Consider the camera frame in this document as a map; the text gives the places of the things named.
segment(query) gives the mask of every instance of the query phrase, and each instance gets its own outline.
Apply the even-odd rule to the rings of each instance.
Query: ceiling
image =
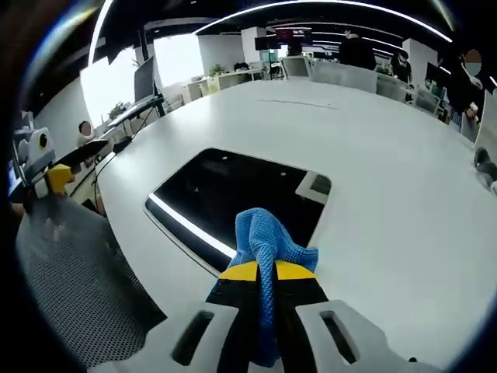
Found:
[[[102,4],[103,0],[89,0]],[[365,7],[329,4],[303,3],[277,6],[250,12],[217,24],[199,33],[216,34],[239,32],[252,26],[274,27],[282,25],[309,26],[315,40],[340,41],[345,24],[361,26],[356,28],[363,37],[401,46],[403,40],[412,37],[441,54],[453,50],[468,51],[477,49],[482,57],[482,72],[497,78],[497,58],[492,47],[492,12],[490,2],[473,0],[467,7],[463,0],[360,0],[406,14],[436,28],[453,39],[448,43],[423,27],[386,12]],[[229,16],[243,9],[257,5],[280,2],[278,0],[114,0],[106,17],[100,37],[105,37],[105,45],[96,51],[96,58],[109,56],[113,59],[119,51],[129,46],[139,46],[137,31],[146,26],[148,41],[157,37],[191,33],[215,19]],[[95,12],[62,44],[52,57],[42,75],[33,87],[30,100],[25,108],[35,115],[50,99],[69,82],[79,76],[88,64],[88,45],[92,39],[98,12]],[[395,48],[387,44],[377,45],[378,49],[390,53]]]

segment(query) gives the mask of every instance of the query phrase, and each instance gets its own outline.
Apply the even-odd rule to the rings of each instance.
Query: conference table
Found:
[[[117,241],[166,315],[204,300],[216,277],[144,202],[207,148],[332,181],[311,239],[316,273],[328,298],[382,328],[393,351],[447,368],[479,331],[497,284],[497,198],[475,177],[471,146],[404,103],[304,81],[248,82],[198,99],[98,165],[109,162],[99,188]]]

